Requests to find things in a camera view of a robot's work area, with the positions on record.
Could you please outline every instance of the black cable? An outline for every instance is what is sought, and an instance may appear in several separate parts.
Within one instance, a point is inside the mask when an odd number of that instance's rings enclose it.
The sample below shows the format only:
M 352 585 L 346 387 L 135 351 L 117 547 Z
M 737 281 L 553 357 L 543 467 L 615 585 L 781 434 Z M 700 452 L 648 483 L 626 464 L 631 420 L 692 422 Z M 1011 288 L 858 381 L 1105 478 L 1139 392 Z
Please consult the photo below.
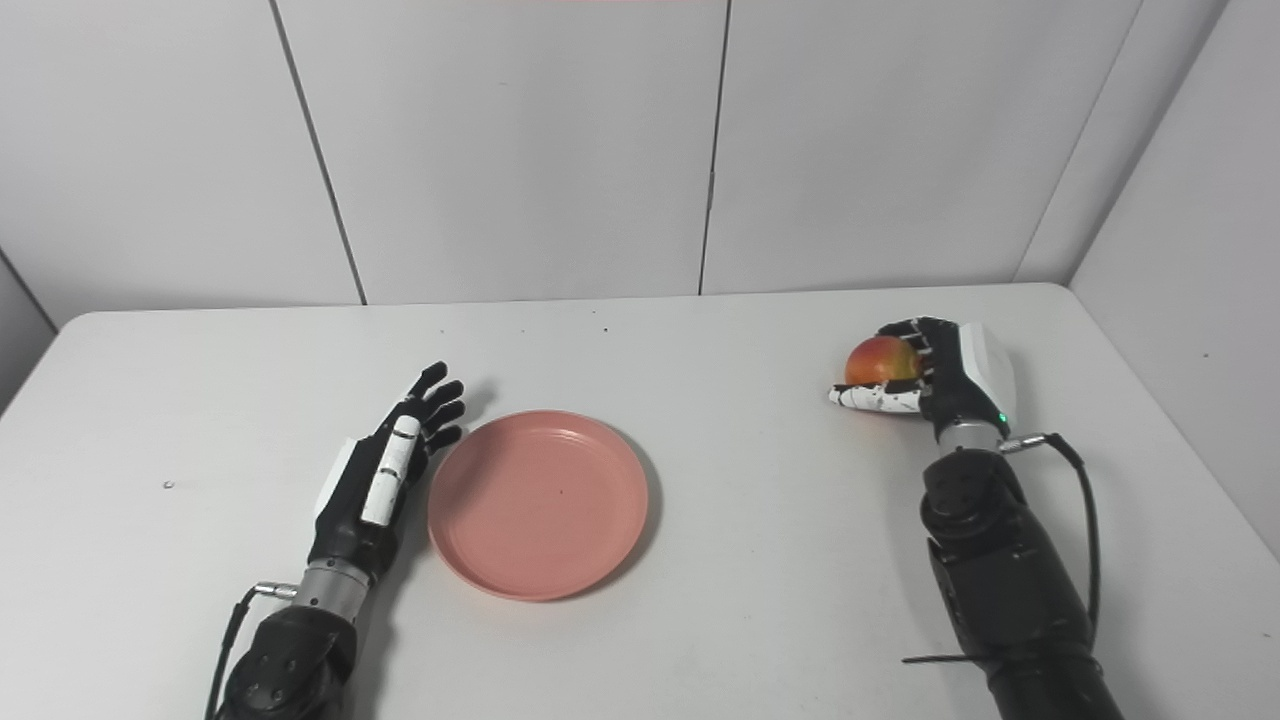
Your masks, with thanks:
M 987 660 L 996 659 L 984 657 L 982 655 L 918 655 L 915 657 L 904 657 L 902 665 L 924 665 L 925 662 L 986 662 Z
M 236 635 L 239 634 L 239 626 L 244 623 L 244 615 L 248 614 L 248 603 L 256 594 L 257 591 L 250 588 L 244 593 L 244 597 L 236 603 L 236 607 L 232 607 L 232 616 L 227 620 L 227 632 L 223 633 L 223 650 L 218 653 L 218 665 L 214 667 L 214 687 L 209 689 L 209 705 L 205 706 L 205 720 L 214 720 L 214 714 L 218 712 L 218 700 L 223 689 L 223 673 L 227 671 L 227 659 L 232 655 Z
M 1102 550 L 1098 542 L 1098 509 L 1093 503 L 1093 484 L 1089 483 L 1089 474 L 1084 471 L 1084 459 L 1075 451 L 1062 436 L 1048 433 L 1044 442 L 1059 451 L 1068 462 L 1075 468 L 1075 475 L 1080 479 L 1080 495 L 1084 496 L 1084 532 L 1089 543 L 1089 648 L 1093 648 L 1093 639 L 1098 634 L 1098 603 L 1102 596 Z

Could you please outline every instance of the apple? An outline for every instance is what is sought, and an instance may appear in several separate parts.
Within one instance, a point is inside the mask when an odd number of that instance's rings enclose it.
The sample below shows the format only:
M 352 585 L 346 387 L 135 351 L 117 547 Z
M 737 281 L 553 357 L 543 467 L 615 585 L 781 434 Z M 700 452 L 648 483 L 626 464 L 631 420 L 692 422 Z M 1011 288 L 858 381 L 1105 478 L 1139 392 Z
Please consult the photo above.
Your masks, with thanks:
M 845 384 L 879 384 L 914 380 L 920 375 L 920 356 L 905 340 L 876 336 L 864 340 L 845 363 Z

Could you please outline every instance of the pink plate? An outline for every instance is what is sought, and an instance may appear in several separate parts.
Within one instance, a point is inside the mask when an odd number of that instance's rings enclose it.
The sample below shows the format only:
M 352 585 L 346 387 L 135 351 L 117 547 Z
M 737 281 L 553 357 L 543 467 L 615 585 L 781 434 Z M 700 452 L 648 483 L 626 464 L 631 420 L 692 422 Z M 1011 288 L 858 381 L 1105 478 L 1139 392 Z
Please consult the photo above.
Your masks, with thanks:
M 631 447 L 582 415 L 534 410 L 475 430 L 440 464 L 428 530 L 463 580 L 543 601 L 600 582 L 635 547 L 649 486 Z

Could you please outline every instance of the white wall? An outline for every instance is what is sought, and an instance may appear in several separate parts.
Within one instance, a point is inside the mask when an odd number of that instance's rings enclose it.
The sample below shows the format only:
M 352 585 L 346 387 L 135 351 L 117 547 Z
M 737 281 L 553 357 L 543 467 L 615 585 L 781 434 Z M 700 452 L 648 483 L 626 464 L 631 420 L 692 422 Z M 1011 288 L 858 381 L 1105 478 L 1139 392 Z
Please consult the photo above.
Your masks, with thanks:
M 265 0 L 0 3 L 0 243 L 52 319 L 358 301 Z
M 1277 28 L 1226 6 L 1071 287 L 1280 553 Z
M 52 338 L 52 328 L 0 260 L 0 413 Z
M 280 9 L 370 302 L 698 292 L 723 0 Z
M 1143 3 L 1015 282 L 1065 282 L 1097 236 L 1226 0 Z
M 1148 5 L 735 4 L 705 290 L 1009 282 L 1084 128 L 1132 146 L 1151 119 L 1091 115 L 1139 9 L 1161 22 L 1137 55 L 1176 67 L 1210 3 Z
M 279 1 L 372 302 L 1062 279 L 1222 3 Z M 360 300 L 271 8 L 0 4 L 55 322 Z

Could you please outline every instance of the robotic arm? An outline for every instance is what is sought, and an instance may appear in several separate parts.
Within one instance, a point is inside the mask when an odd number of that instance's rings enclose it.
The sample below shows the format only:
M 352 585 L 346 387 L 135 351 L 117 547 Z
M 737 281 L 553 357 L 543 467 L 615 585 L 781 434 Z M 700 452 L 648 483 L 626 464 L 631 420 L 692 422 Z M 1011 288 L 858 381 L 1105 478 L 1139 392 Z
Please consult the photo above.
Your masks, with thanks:
M 206 717 L 339 717 L 344 687 L 356 666 L 355 619 L 369 591 L 396 560 L 406 495 L 430 456 L 462 434 L 457 425 L 448 425 L 465 410 L 458 400 L 462 383 L 435 387 L 447 373 L 443 363 L 424 370 L 372 434 L 343 448 L 317 507 L 315 542 L 301 584 L 255 585 L 233 614 L 224 653 L 252 594 L 289 600 L 291 605 L 259 625 L 248 652 L 232 669 L 215 716 L 219 662 Z
M 1010 439 L 1015 409 L 1009 356 L 982 325 L 914 318 L 881 328 L 920 357 L 914 401 L 933 423 L 941 459 L 924 470 L 920 516 L 929 561 L 964 656 L 987 674 L 1005 720 L 1121 720 L 1093 659 L 1097 623 L 1096 521 L 1087 610 L 1004 455 L 1050 443 L 1082 473 L 1059 436 Z M 913 391 L 893 388 L 893 409 Z M 832 400 L 879 410 L 886 388 L 837 386 Z M 1092 509 L 1092 496 L 1087 495 Z

